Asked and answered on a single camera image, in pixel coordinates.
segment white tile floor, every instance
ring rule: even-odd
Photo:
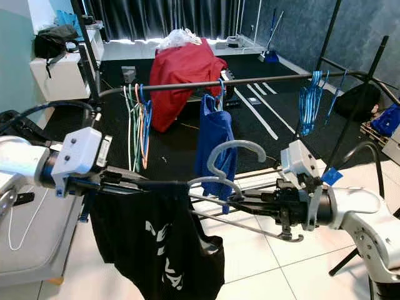
[[[324,163],[318,162],[322,171]],[[382,164],[386,202],[392,209],[400,206],[398,194],[400,167],[392,161]],[[342,172],[337,186],[362,186],[378,191],[374,164]],[[241,188],[274,182],[277,173],[238,179]],[[200,194],[201,188],[191,191]],[[213,203],[199,202],[195,208],[215,213],[221,208]],[[279,228],[268,217],[235,212],[224,216],[231,221],[278,233]],[[304,235],[304,241],[289,244],[251,231],[213,220],[203,220],[206,234],[224,239],[225,280],[218,300],[222,299],[369,299],[368,277],[363,261],[356,257],[336,276],[328,271],[353,250],[353,242],[342,231],[319,228],[315,232],[292,230]],[[71,253],[66,265],[65,281],[61,286],[36,282],[0,289],[4,300],[71,300],[71,299],[142,299],[138,289],[122,277],[112,264],[104,264],[98,252],[90,224],[77,225]]]

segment red cloth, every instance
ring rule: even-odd
[[[206,39],[201,41],[201,45],[188,43],[157,54],[151,67],[150,85],[218,80],[228,64],[213,54]],[[219,86],[209,90],[213,96],[221,92]],[[153,128],[162,133],[167,130],[192,93],[191,89],[151,92]]]

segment black backpack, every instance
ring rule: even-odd
[[[337,97],[334,110],[341,116],[348,118],[351,111],[355,109],[358,98],[363,95],[363,89],[364,84],[361,84],[348,90],[342,96]],[[367,85],[365,98],[361,100],[356,114],[354,115],[354,120],[360,122],[369,121],[372,116],[371,111],[373,110],[374,105],[379,102],[380,98],[380,90],[375,85],[369,83]]]
[[[73,52],[76,50],[67,50],[66,42],[78,46],[78,42],[74,40],[77,37],[76,30],[70,24],[46,28],[37,33],[34,41],[35,56],[46,59],[46,71],[50,78],[50,65],[63,58],[66,51]]]

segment blue wall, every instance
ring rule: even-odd
[[[282,57],[308,71],[314,70],[324,42],[336,0],[264,0],[257,41],[266,45],[273,9],[285,10],[272,47]],[[247,0],[242,33],[254,37],[257,0]],[[380,79],[400,86],[400,2],[399,0],[342,0],[326,56],[349,69],[368,71],[382,37],[389,42],[376,71]],[[323,69],[333,67],[322,65]],[[346,81],[346,88],[356,81]]]

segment white cabinet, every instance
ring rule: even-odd
[[[87,30],[87,36],[89,37],[89,41],[92,45],[94,57],[96,58],[97,63],[99,63],[104,54],[104,45],[103,40],[101,39],[100,31]]]
[[[395,163],[400,164],[400,126],[392,134],[382,152],[389,156]]]
[[[100,65],[104,53],[100,32],[88,30],[87,35],[97,64]],[[90,96],[88,81],[80,66],[80,60],[81,55],[78,52],[67,53],[57,63],[50,65],[51,78],[46,71],[45,59],[35,58],[31,61],[31,71],[46,101],[87,99]]]

